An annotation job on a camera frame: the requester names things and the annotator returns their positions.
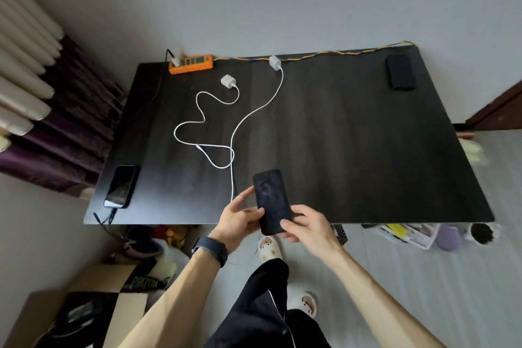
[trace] slipper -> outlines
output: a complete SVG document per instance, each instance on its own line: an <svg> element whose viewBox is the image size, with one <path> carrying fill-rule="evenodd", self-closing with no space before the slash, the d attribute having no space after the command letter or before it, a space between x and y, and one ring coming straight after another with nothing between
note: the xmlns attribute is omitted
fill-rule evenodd
<svg viewBox="0 0 522 348"><path fill-rule="evenodd" d="M273 236L261 238L257 245L257 251L263 263L272 259L283 259L279 244Z"/></svg>
<svg viewBox="0 0 522 348"><path fill-rule="evenodd" d="M317 314L317 301L315 301L312 293L301 292L288 297L288 309L300 309L314 319Z"/></svg>

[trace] desk surface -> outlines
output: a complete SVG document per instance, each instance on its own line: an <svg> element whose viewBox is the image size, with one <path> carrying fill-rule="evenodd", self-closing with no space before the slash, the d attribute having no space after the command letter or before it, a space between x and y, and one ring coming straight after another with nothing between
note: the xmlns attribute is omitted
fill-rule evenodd
<svg viewBox="0 0 522 348"><path fill-rule="evenodd" d="M389 54L410 57L414 91L388 88ZM229 144L243 116L271 98L281 73L263 61L217 61L212 70L164 74L158 96L147 105L162 67L144 63L137 69L85 223L95 223L93 212L108 216L103 199L121 164L141 170L129 207L118 210L114 224L216 223L229 202L230 171L212 167L172 132L180 122L200 120L198 91L234 100L235 90L220 84L230 74L241 90L239 101L226 106L200 96L207 122L178 130L188 142ZM493 220L416 47L318 55L283 68L277 97L235 135L237 192L251 185L255 173L279 168L289 201L323 212L332 223ZM228 163L226 149L207 149L216 164Z"/></svg>

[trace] forearm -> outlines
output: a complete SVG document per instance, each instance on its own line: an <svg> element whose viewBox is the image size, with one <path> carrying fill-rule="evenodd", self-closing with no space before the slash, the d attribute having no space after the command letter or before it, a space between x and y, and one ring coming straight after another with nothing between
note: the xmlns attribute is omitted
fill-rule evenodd
<svg viewBox="0 0 522 348"><path fill-rule="evenodd" d="M219 271L205 249L194 253L172 286L129 333L120 348L186 347Z"/></svg>
<svg viewBox="0 0 522 348"><path fill-rule="evenodd" d="M345 250L337 250L327 265L343 283L382 348L445 347Z"/></svg>

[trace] left hand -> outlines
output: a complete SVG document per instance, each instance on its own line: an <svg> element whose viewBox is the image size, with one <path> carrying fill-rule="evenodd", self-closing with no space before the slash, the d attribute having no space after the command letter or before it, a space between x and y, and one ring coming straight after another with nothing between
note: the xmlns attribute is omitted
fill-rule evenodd
<svg viewBox="0 0 522 348"><path fill-rule="evenodd" d="M229 254L238 248L245 237L259 230L259 219L265 214L265 210L258 209L257 206L240 210L243 202L253 192L254 186L250 186L234 198L223 210L216 228L208 235L209 238L225 244Z"/></svg>

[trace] watch strap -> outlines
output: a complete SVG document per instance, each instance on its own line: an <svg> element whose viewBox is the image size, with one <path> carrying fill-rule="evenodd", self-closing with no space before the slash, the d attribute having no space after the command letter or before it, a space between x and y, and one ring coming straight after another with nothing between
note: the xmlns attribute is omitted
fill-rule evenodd
<svg viewBox="0 0 522 348"><path fill-rule="evenodd" d="M199 248L203 248L206 251L210 252L221 267L223 267L228 259L228 251L224 243L219 242L216 239L209 237L201 237L199 238L194 246L192 246L192 254L194 254Z"/></svg>

